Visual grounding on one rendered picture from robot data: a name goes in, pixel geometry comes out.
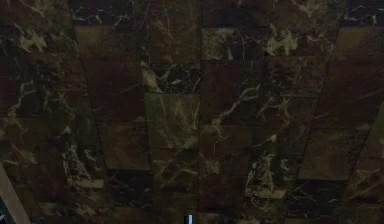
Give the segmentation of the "tan wooden board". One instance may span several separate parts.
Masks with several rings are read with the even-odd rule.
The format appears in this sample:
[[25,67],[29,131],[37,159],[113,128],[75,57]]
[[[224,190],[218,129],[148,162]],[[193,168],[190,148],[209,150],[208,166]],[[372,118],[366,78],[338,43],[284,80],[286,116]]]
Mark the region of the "tan wooden board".
[[31,224],[23,205],[17,196],[2,164],[0,163],[0,197],[12,216],[15,224]]

